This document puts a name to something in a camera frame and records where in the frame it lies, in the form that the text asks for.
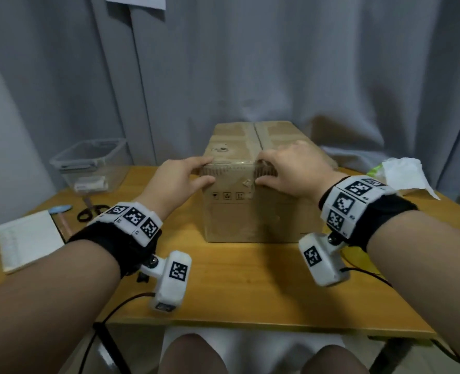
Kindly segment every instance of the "person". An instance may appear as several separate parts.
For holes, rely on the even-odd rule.
[[[277,177],[256,184],[307,197],[316,204],[346,175],[334,171],[304,142],[264,150]],[[136,201],[165,220],[212,176],[190,181],[211,162],[190,157],[163,163]],[[407,211],[382,224],[367,252],[394,289],[460,354],[460,230],[423,212]],[[58,372],[120,281],[118,262],[89,240],[72,241],[0,284],[0,372]],[[167,349],[159,373],[226,372],[217,353],[196,335]],[[347,350],[328,346],[303,372],[366,373]]]

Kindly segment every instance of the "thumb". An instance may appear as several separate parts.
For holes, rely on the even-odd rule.
[[[202,189],[205,186],[209,186],[213,184],[215,181],[216,179],[213,176],[201,176],[193,180],[190,183],[190,186],[192,188],[192,192],[195,193],[197,190]]]
[[[280,180],[275,176],[261,176],[256,179],[256,185],[264,185],[279,190]]]

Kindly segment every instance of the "blue oval object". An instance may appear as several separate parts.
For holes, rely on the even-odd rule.
[[[69,211],[71,210],[71,208],[72,208],[72,205],[70,204],[61,204],[59,206],[54,206],[52,208],[49,208],[48,212],[51,214],[59,214],[61,212]]]

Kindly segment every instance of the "hand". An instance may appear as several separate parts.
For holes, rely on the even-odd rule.
[[[201,176],[190,181],[192,170],[210,162],[212,157],[165,161],[135,201],[154,211],[161,220],[165,220],[197,190],[216,181],[213,176]]]
[[[273,164],[278,176],[261,176],[256,179],[257,185],[269,186],[296,197],[306,197],[317,204],[331,186],[347,177],[333,170],[320,152],[304,141],[281,145],[277,150],[261,151],[258,159]]]

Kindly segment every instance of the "scissors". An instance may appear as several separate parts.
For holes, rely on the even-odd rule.
[[[94,218],[93,213],[98,216],[110,208],[105,204],[94,205],[91,203],[90,197],[83,197],[83,202],[86,205],[86,208],[77,214],[77,220],[81,223],[90,222]]]

